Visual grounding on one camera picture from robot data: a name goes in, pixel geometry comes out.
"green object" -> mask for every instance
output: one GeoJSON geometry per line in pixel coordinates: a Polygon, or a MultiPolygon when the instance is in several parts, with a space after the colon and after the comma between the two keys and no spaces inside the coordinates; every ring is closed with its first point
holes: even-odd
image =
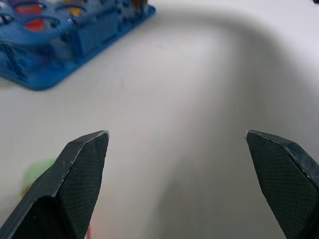
{"type": "Polygon", "coordinates": [[[35,180],[44,173],[52,164],[55,162],[55,159],[47,159],[33,162],[28,170],[25,172],[22,178],[22,192],[24,193],[35,180]]]}

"blue tray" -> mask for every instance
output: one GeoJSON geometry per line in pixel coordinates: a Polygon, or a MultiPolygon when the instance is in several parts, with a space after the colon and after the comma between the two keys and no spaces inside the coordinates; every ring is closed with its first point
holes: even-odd
{"type": "Polygon", "coordinates": [[[132,0],[2,5],[0,76],[33,90],[56,85],[155,13],[140,2],[139,8],[132,0]],[[40,14],[17,11],[34,6],[40,14]],[[39,21],[36,30],[29,27],[39,21]]]}

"blue test tube rack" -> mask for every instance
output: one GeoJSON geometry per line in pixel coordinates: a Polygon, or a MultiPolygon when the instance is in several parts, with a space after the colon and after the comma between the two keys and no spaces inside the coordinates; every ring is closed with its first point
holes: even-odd
{"type": "Polygon", "coordinates": [[[48,89],[155,13],[141,0],[45,0],[0,5],[0,76],[33,90],[48,89]],[[39,14],[17,7],[40,6],[39,14]],[[32,21],[40,31],[28,29],[32,21]]]}

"white surface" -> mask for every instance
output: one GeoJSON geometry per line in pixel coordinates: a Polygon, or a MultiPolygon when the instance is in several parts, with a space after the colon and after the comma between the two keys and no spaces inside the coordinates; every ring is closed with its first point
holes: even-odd
{"type": "Polygon", "coordinates": [[[179,2],[154,1],[154,18],[51,90],[0,82],[1,222],[31,161],[108,129],[97,239],[285,238],[244,135],[278,134],[318,161],[319,8],[179,2]]]}

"blue plastic rack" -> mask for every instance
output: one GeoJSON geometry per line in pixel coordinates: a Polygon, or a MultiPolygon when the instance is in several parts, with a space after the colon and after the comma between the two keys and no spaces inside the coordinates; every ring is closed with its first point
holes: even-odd
{"type": "Polygon", "coordinates": [[[78,2],[1,4],[0,76],[33,90],[48,89],[155,13],[145,0],[139,8],[137,0],[78,2]],[[16,10],[32,5],[40,14],[16,10]],[[28,27],[39,20],[41,30],[28,27]]]}

